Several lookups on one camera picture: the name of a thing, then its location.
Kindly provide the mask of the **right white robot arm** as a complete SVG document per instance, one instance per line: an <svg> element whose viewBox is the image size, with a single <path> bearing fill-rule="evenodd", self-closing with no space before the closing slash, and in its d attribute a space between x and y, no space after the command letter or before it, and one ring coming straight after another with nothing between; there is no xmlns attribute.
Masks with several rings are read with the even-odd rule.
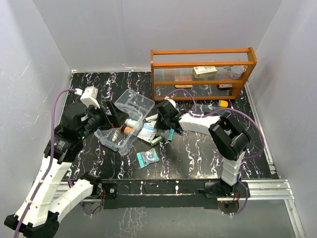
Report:
<svg viewBox="0 0 317 238"><path fill-rule="evenodd" d="M195 114L180 111L172 99L165 99L156 105L158 111L156 128L192 131L210 135L222 160L222 174L219 182L206 188L204 193L231 197L238 192L246 149L251 141L248 132L235 116L229 112L219 116Z"/></svg>

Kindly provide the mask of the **clear kit lid black handle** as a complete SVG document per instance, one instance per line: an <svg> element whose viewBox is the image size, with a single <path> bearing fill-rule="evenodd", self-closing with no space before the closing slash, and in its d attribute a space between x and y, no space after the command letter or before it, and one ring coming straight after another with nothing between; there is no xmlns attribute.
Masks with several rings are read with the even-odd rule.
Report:
<svg viewBox="0 0 317 238"><path fill-rule="evenodd" d="M201 114L206 115L210 112L213 112L213 111L216 111L219 109L220 109L220 107L216 107L213 105L196 104L196 105L192 106L191 111L195 114L198 114L198 115L201 115Z"/></svg>

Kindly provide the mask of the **brown medicine bottle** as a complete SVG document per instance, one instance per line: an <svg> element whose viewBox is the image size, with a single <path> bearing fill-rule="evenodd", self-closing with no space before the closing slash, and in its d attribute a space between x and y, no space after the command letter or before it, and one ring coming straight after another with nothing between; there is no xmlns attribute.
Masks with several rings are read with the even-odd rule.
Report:
<svg viewBox="0 0 317 238"><path fill-rule="evenodd" d="M120 131L124 134L124 135L129 135L132 132L133 128L123 125L120 127Z"/></svg>

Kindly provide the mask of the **clear plastic medicine kit box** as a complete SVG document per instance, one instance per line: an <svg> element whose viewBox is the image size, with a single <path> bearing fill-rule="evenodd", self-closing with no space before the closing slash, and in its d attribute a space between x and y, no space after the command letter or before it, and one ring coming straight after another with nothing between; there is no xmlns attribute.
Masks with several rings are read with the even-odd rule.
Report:
<svg viewBox="0 0 317 238"><path fill-rule="evenodd" d="M124 156L128 153L133 142L137 139L137 135L143 127L143 114L140 111L131 111L128 113L129 119L136 121L132 130L125 135L119 128L109 130L97 130L94 135L100 144L108 149Z"/></svg>

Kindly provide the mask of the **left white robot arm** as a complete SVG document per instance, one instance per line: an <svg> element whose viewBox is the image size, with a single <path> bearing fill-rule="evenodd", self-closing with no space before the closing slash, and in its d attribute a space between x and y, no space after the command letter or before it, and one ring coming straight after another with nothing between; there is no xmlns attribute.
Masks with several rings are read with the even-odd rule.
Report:
<svg viewBox="0 0 317 238"><path fill-rule="evenodd" d="M4 221L5 226L14 230L14 237L52 238L61 220L78 203L88 196L101 195L101 178L86 172L64 195L53 199L64 175L83 149L84 139L97 130L119 128L129 118L129 114L112 101L107 101L106 106L109 114L103 108L81 102L65 109L59 125L53 127L28 196L18 211Z"/></svg>

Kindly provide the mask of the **white blue gauze packet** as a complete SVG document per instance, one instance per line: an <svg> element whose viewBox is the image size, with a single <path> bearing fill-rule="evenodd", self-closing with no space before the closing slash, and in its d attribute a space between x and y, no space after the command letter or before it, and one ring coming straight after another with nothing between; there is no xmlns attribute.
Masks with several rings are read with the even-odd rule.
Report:
<svg viewBox="0 0 317 238"><path fill-rule="evenodd" d="M142 129L137 135L137 138L144 140L146 142L151 142L157 134L157 129L155 128L155 125L156 121L144 123Z"/></svg>

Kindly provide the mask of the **teal tape packet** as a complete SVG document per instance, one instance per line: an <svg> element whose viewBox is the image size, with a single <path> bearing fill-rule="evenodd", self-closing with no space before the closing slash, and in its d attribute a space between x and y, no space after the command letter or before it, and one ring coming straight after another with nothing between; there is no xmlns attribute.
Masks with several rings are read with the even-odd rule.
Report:
<svg viewBox="0 0 317 238"><path fill-rule="evenodd" d="M168 141L172 141L174 136L174 129L173 128L168 130L157 129L157 136L160 136L163 139L166 139Z"/></svg>

